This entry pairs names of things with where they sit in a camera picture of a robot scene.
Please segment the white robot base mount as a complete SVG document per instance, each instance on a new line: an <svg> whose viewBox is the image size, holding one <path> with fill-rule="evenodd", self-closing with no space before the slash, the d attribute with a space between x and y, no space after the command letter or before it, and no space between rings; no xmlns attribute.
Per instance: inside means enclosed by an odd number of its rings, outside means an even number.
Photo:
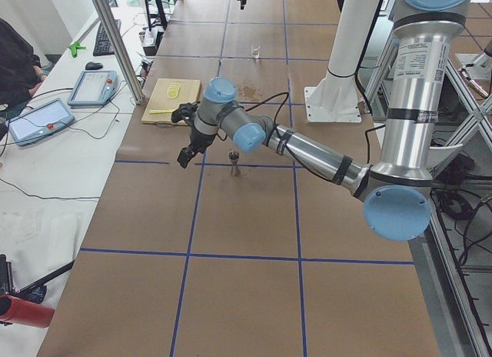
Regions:
<svg viewBox="0 0 492 357"><path fill-rule="evenodd" d="M383 0L344 0L325 77L304 89L310 123L360 123L355 74Z"/></svg>

